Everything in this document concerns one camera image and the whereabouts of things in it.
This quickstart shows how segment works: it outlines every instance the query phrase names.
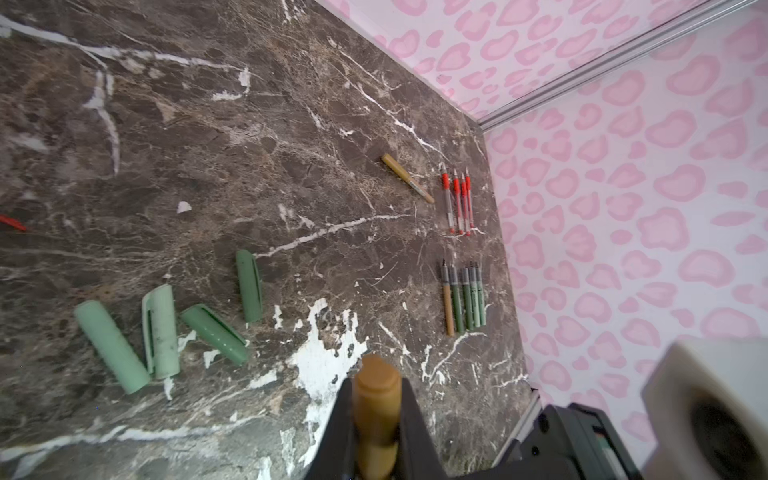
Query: light green pen cap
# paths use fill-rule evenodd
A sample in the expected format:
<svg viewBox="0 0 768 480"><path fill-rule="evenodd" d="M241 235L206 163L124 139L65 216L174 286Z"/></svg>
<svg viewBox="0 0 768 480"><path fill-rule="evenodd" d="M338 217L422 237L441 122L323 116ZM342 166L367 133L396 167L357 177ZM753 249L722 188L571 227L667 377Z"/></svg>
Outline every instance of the light green pen cap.
<svg viewBox="0 0 768 480"><path fill-rule="evenodd" d="M235 365L242 365L248 360L245 339L204 303L183 311L181 319Z"/></svg>
<svg viewBox="0 0 768 480"><path fill-rule="evenodd" d="M149 383L147 369L101 303L81 303L75 307L74 317L126 393L136 392Z"/></svg>
<svg viewBox="0 0 768 480"><path fill-rule="evenodd" d="M160 380L179 373L176 310L170 285L161 285L144 295L141 300L141 324L147 371Z"/></svg>
<svg viewBox="0 0 768 480"><path fill-rule="evenodd" d="M237 279L240 282L240 298L243 299L245 322L257 322L264 318L262 309L261 279L256 259L248 250L238 250L235 254Z"/></svg>

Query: wall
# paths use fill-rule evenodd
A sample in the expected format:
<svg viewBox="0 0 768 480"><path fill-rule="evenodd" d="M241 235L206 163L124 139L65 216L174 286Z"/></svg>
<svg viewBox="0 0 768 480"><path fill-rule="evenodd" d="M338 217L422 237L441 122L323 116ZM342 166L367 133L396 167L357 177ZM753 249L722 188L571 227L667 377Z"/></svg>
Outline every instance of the wall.
<svg viewBox="0 0 768 480"><path fill-rule="evenodd" d="M486 135L532 385L608 411L675 339L768 333L768 2Z"/></svg>
<svg viewBox="0 0 768 480"><path fill-rule="evenodd" d="M473 118L700 2L318 1Z"/></svg>

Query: marble countertop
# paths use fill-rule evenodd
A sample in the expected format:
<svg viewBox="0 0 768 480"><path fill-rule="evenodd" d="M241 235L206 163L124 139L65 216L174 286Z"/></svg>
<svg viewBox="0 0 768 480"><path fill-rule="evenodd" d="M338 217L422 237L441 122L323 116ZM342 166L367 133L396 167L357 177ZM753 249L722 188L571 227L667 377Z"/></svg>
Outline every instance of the marble countertop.
<svg viewBox="0 0 768 480"><path fill-rule="evenodd" d="M314 2L0 14L0 214L28 228L0 226L3 475L300 478L365 353L411 381L449 473L490 464L530 390L471 121ZM441 162L472 174L472 237L447 234ZM266 298L249 327L243 248ZM485 328L445 335L444 258L483 266ZM143 356L141 297L162 283L177 311L228 319L250 359L178 323L181 373L126 396L72 311L100 300Z"/></svg>

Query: pink spot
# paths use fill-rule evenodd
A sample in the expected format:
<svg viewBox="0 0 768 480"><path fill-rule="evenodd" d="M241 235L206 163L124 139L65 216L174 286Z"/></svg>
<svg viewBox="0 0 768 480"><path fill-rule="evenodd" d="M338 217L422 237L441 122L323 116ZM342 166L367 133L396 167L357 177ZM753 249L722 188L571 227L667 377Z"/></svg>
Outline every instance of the pink spot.
<svg viewBox="0 0 768 480"><path fill-rule="evenodd" d="M632 220L635 213L643 206L643 197L638 194L621 194L609 197L605 203L608 205L608 215L616 220Z"/></svg>
<svg viewBox="0 0 768 480"><path fill-rule="evenodd" d="M666 248L677 252L688 246L689 235L685 217L677 208L660 208L650 217L637 221L640 242L646 248Z"/></svg>
<svg viewBox="0 0 768 480"><path fill-rule="evenodd" d="M392 3L398 10L413 17L418 17L427 9L427 0L392 0Z"/></svg>
<svg viewBox="0 0 768 480"><path fill-rule="evenodd" d="M650 57L661 61L680 60L694 46L695 41L695 33L685 35L680 40L675 40L668 46L654 51L650 54Z"/></svg>
<svg viewBox="0 0 768 480"><path fill-rule="evenodd" d="M592 273L587 275L587 283L602 290L615 288L621 290L621 281L616 270L606 263L598 263Z"/></svg>
<svg viewBox="0 0 768 480"><path fill-rule="evenodd" d="M635 313L640 309L640 304L631 296L624 302L619 303L619 311L622 313Z"/></svg>
<svg viewBox="0 0 768 480"><path fill-rule="evenodd" d="M419 48L419 33L408 30L402 37L393 38L389 43L389 51L397 58L408 58Z"/></svg>
<svg viewBox="0 0 768 480"><path fill-rule="evenodd" d="M547 333L538 333L533 337L533 340L531 340L531 348L542 355L560 356L558 344Z"/></svg>
<svg viewBox="0 0 768 480"><path fill-rule="evenodd" d="M602 168L595 168L594 170L588 170L586 174L584 174L584 178L587 180L593 180L596 182L602 182L605 180L605 170Z"/></svg>
<svg viewBox="0 0 768 480"><path fill-rule="evenodd" d="M526 235L523 241L513 243L512 250L515 252L519 266L532 268L544 266L544 249L541 247L541 239L536 235Z"/></svg>
<svg viewBox="0 0 768 480"><path fill-rule="evenodd" d="M621 421L621 428L624 431L641 442L652 442L654 440L654 430L648 422L648 415L640 412L632 412L626 419Z"/></svg>
<svg viewBox="0 0 768 480"><path fill-rule="evenodd" d="M574 313L580 318L591 318L597 323L606 323L611 319L611 307L602 296L596 293L585 293L578 297Z"/></svg>
<svg viewBox="0 0 768 480"><path fill-rule="evenodd" d="M566 168L557 177L547 180L545 188L557 198L569 198L578 189L578 175L570 168Z"/></svg>
<svg viewBox="0 0 768 480"><path fill-rule="evenodd" d="M505 128L501 135L491 140L491 148L500 154L510 154L518 144L518 132L514 128Z"/></svg>
<svg viewBox="0 0 768 480"><path fill-rule="evenodd" d="M537 41L540 38L544 38L547 35L553 33L560 28L563 23L562 17L554 17L551 15L544 15L536 19L528 29L528 39Z"/></svg>
<svg viewBox="0 0 768 480"><path fill-rule="evenodd" d="M627 232L626 230L615 230L611 233L611 242L613 242L614 245L626 245L630 240L632 240L632 233Z"/></svg>
<svg viewBox="0 0 768 480"><path fill-rule="evenodd" d="M583 356L579 356L571 366L574 367L574 370L587 370L589 369L589 362Z"/></svg>
<svg viewBox="0 0 768 480"><path fill-rule="evenodd" d="M733 198L744 198L748 190L748 186L741 181L729 182L717 186L717 193Z"/></svg>
<svg viewBox="0 0 768 480"><path fill-rule="evenodd" d="M429 37L427 37L427 46L431 48L437 48L440 46L440 40L442 39L442 30L435 30Z"/></svg>
<svg viewBox="0 0 768 480"><path fill-rule="evenodd" d="M661 346L661 336L653 323L643 319L631 319L621 329L621 336L628 342L642 346Z"/></svg>
<svg viewBox="0 0 768 480"><path fill-rule="evenodd" d="M594 260L594 251L598 245L594 242L594 235L589 233L584 225L572 227L563 237L565 254L579 262L591 262Z"/></svg>
<svg viewBox="0 0 768 480"><path fill-rule="evenodd" d="M437 71L459 70L469 65L469 44L458 43L448 48L437 62Z"/></svg>
<svg viewBox="0 0 768 480"><path fill-rule="evenodd" d="M710 223L718 227L738 227L749 223L754 217L751 212L726 212L710 220Z"/></svg>
<svg viewBox="0 0 768 480"><path fill-rule="evenodd" d="M597 104L583 104L578 110L578 117L574 122L576 130L592 128L603 116L603 110Z"/></svg>
<svg viewBox="0 0 768 480"><path fill-rule="evenodd" d="M640 300L650 303L659 308L668 308L674 303L674 297L677 295L677 287L672 283L651 282L643 286L642 290L637 292Z"/></svg>
<svg viewBox="0 0 768 480"><path fill-rule="evenodd" d="M536 310L536 300L535 293L520 293L515 297L515 306L524 312L532 313Z"/></svg>
<svg viewBox="0 0 768 480"><path fill-rule="evenodd" d="M645 144L641 141L634 141L632 142L632 147L629 150L629 156L631 160L634 160L635 158L642 158L645 157L645 154L647 153L647 148Z"/></svg>
<svg viewBox="0 0 768 480"><path fill-rule="evenodd" d="M523 213L527 215L537 214L544 209L544 198L539 192L531 192L525 196Z"/></svg>
<svg viewBox="0 0 768 480"><path fill-rule="evenodd" d="M672 310L670 313L678 322L680 322L680 326L684 326L685 328L690 328L696 323L694 315L688 309Z"/></svg>
<svg viewBox="0 0 768 480"><path fill-rule="evenodd" d="M554 360L546 362L539 370L538 376L542 383L552 385L562 392L571 388L571 375L563 365Z"/></svg>
<svg viewBox="0 0 768 480"><path fill-rule="evenodd" d="M560 205L545 211L544 214L541 215L541 219L536 220L533 223L533 229L539 233L542 233L547 229L552 233L560 233L563 231L564 226L565 219L563 217L563 208Z"/></svg>
<svg viewBox="0 0 768 480"><path fill-rule="evenodd" d="M636 101L645 89L645 77L637 70L622 74L619 79L603 88L603 100L612 105L626 107Z"/></svg>
<svg viewBox="0 0 768 480"><path fill-rule="evenodd" d="M600 213L600 199L597 192L579 197L569 208L572 214L577 214L582 220L592 220Z"/></svg>
<svg viewBox="0 0 768 480"><path fill-rule="evenodd" d="M662 196L678 202L690 202L701 195L707 176L703 168L696 165L680 165L674 172L659 177L654 189Z"/></svg>
<svg viewBox="0 0 768 480"><path fill-rule="evenodd" d="M558 318L558 328L554 331L555 339L565 346L579 346L589 338L589 330L569 316Z"/></svg>
<svg viewBox="0 0 768 480"><path fill-rule="evenodd" d="M693 114L685 110L675 110L663 121L648 127L645 137L660 147L675 148L689 141L696 128L696 118Z"/></svg>
<svg viewBox="0 0 768 480"><path fill-rule="evenodd" d="M529 158L520 166L520 177L525 179L529 187L539 185L547 172L549 172L550 163L541 158Z"/></svg>
<svg viewBox="0 0 768 480"><path fill-rule="evenodd" d="M520 25L538 13L538 0L510 0L499 15L496 25Z"/></svg>
<svg viewBox="0 0 768 480"><path fill-rule="evenodd" d="M623 164L608 177L608 184L619 188L634 187L645 181L645 174L634 164Z"/></svg>
<svg viewBox="0 0 768 480"><path fill-rule="evenodd" d="M701 321L704 338L749 338L760 336L757 321L749 315L729 307L709 312Z"/></svg>
<svg viewBox="0 0 768 480"><path fill-rule="evenodd" d="M749 235L746 240L736 245L736 253L740 255L754 255L768 250L768 242L757 235Z"/></svg>
<svg viewBox="0 0 768 480"><path fill-rule="evenodd" d="M624 276L630 280L651 278L661 272L661 262L648 258L639 250L632 250L621 259L621 269L624 271Z"/></svg>
<svg viewBox="0 0 768 480"><path fill-rule="evenodd" d="M588 164L596 164L606 155L608 155L608 139L605 135L587 140L576 152L576 156Z"/></svg>
<svg viewBox="0 0 768 480"><path fill-rule="evenodd" d="M608 125L608 132L616 134L622 138L629 138L639 134L645 127L645 118L643 118L643 108L638 105L631 110L619 114Z"/></svg>
<svg viewBox="0 0 768 480"><path fill-rule="evenodd" d="M554 51L554 54L558 58L573 57L574 55L584 50L587 45L589 45L594 40L594 37L597 36L597 34L598 30L596 28L592 28L581 35L566 38L562 43L560 43L560 46L557 50Z"/></svg>
<svg viewBox="0 0 768 480"><path fill-rule="evenodd" d="M604 373L598 379L598 383L605 392L617 399L627 397L629 379L623 375L618 375L617 373Z"/></svg>
<svg viewBox="0 0 768 480"><path fill-rule="evenodd" d="M514 267L509 269L509 278L514 288L521 289L528 285L528 277Z"/></svg>
<svg viewBox="0 0 768 480"><path fill-rule="evenodd" d="M544 278L546 280L557 281L560 286L568 286L571 288L579 287L578 273L573 266L573 263L565 260L558 263L558 267L547 267L544 270Z"/></svg>
<svg viewBox="0 0 768 480"><path fill-rule="evenodd" d="M551 130L563 123L564 120L565 116L557 108L549 108L538 119L538 126L544 130Z"/></svg>
<svg viewBox="0 0 768 480"><path fill-rule="evenodd" d="M698 55L683 70L667 78L667 89L678 95L701 95L720 76L720 62L714 55Z"/></svg>
<svg viewBox="0 0 768 480"><path fill-rule="evenodd" d="M768 51L768 31L761 18L755 18L725 39L726 51L742 61L754 61Z"/></svg>
<svg viewBox="0 0 768 480"><path fill-rule="evenodd" d="M568 161L571 158L571 134L567 130L558 130L552 140L544 142L541 151L557 161Z"/></svg>
<svg viewBox="0 0 768 480"><path fill-rule="evenodd" d="M627 365L627 359L621 355L621 345L610 332L601 333L587 352L592 359L603 359L608 366L615 369L621 369Z"/></svg>

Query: gold marker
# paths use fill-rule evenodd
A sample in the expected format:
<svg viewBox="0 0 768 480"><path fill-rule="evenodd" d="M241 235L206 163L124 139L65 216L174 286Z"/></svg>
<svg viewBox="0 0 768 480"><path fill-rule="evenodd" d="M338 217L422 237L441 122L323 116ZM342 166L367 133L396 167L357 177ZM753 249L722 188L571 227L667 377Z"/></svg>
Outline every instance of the gold marker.
<svg viewBox="0 0 768 480"><path fill-rule="evenodd" d="M424 197L424 200L427 200L428 204L435 203L435 199L432 198L432 195L426 193L423 188L419 186L412 178L411 175L406 171L405 168L402 167L399 163L397 163L397 160L392 158L392 155L390 154L384 154L382 155L382 161L387 165L387 167L391 168L393 172L397 174L398 177L402 178L402 181L406 182L408 185L411 186L413 190L416 190L416 193Z"/></svg>

